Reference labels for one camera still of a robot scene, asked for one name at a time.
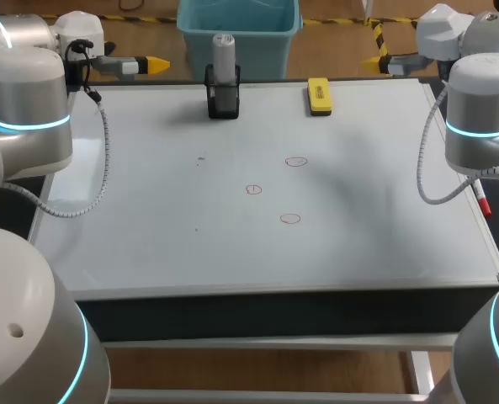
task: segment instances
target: red marker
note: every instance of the red marker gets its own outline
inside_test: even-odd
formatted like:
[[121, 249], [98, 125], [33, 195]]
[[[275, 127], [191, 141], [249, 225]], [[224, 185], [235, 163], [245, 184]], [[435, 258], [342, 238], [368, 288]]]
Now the red marker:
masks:
[[474, 193], [477, 201], [479, 202], [479, 206], [481, 207], [481, 212], [485, 217], [490, 217], [492, 215], [491, 207], [488, 205], [488, 200], [486, 200], [485, 191], [481, 186], [481, 181], [476, 179], [473, 183], [474, 185]]

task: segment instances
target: metal frame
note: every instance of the metal frame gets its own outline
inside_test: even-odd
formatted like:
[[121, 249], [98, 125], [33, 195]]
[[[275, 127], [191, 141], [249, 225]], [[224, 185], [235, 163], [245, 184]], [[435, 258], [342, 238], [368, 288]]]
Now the metal frame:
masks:
[[369, 21], [370, 16], [373, 14], [374, 0], [361, 0], [364, 6], [364, 21]]
[[115, 402], [228, 402], [320, 404], [407, 404], [424, 402], [426, 396], [402, 394], [291, 393], [285, 391], [188, 391], [188, 390], [111, 390], [109, 403]]
[[408, 369], [416, 394], [320, 393], [289, 391], [178, 391], [113, 389], [116, 402], [228, 402], [320, 404], [406, 404], [425, 402], [434, 387], [428, 350], [450, 351], [456, 334], [385, 335], [313, 338], [213, 338], [170, 341], [103, 343], [106, 348], [224, 348], [224, 349], [320, 349], [406, 350]]

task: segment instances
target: whiteboard surface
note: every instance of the whiteboard surface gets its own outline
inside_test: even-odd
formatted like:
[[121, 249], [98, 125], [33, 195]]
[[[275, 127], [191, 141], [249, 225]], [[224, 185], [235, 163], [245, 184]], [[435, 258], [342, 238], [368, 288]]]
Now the whiteboard surface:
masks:
[[[499, 254], [468, 189], [417, 194], [433, 102], [418, 80], [331, 82], [310, 117], [306, 83], [246, 85], [238, 120], [209, 120], [201, 86], [100, 88], [111, 133], [102, 203], [39, 212], [31, 241], [78, 300], [282, 290], [496, 285]], [[78, 93], [74, 155], [47, 198], [79, 210], [103, 176], [103, 127]], [[427, 193], [460, 182], [438, 114]]]

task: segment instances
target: glowing blue ring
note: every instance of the glowing blue ring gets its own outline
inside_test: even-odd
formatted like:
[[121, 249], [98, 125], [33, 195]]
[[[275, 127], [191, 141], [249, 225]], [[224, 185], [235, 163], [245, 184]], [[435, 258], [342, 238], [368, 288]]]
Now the glowing blue ring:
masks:
[[496, 297], [494, 298], [494, 301], [492, 301], [492, 309], [491, 309], [491, 338], [492, 338], [492, 345], [494, 345], [494, 350], [496, 351], [496, 356], [499, 359], [499, 343], [496, 338], [496, 328], [494, 326], [494, 311], [496, 309], [496, 301], [498, 300], [499, 292], [497, 293]]
[[0, 126], [2, 126], [3, 128], [6, 128], [6, 129], [13, 129], [13, 130], [38, 130], [38, 129], [54, 128], [55, 126], [65, 124], [68, 120], [70, 120], [70, 115], [68, 115], [66, 118], [62, 118], [61, 120], [58, 120], [56, 122], [49, 122], [47, 124], [12, 125], [12, 124], [5, 124], [4, 122], [0, 121]]
[[476, 132], [468, 132], [466, 130], [460, 130], [453, 127], [447, 120], [445, 121], [446, 126], [451, 129], [453, 132], [458, 133], [459, 135], [469, 136], [469, 137], [498, 137], [499, 132], [492, 133], [476, 133]]
[[6, 40], [6, 45], [8, 45], [8, 48], [12, 47], [12, 40], [10, 40], [10, 34], [7, 32], [7, 30], [4, 28], [3, 23], [0, 22], [0, 30], [3, 32], [3, 37]]
[[81, 318], [82, 318], [82, 326], [84, 327], [84, 348], [82, 349], [82, 358], [81, 358], [81, 363], [79, 364], [79, 369], [77, 370], [77, 373], [75, 374], [75, 377], [73, 378], [73, 382], [70, 384], [68, 387], [66, 393], [62, 398], [57, 402], [57, 404], [64, 404], [68, 397], [71, 395], [73, 392], [73, 389], [75, 389], [75, 386], [77, 382], [79, 381], [79, 378], [81, 377], [82, 369], [84, 368], [84, 363], [87, 360], [87, 354], [88, 354], [88, 327], [87, 327], [87, 321], [84, 319], [84, 315], [82, 314], [82, 311], [79, 310], [79, 313], [81, 313]]

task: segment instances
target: black pen holder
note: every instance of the black pen holder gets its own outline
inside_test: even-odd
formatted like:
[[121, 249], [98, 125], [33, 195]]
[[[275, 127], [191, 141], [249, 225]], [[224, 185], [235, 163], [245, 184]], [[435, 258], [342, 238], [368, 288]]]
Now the black pen holder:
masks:
[[235, 120], [240, 113], [240, 67], [236, 65], [236, 84], [216, 84], [214, 65], [204, 75], [208, 116], [213, 120]]

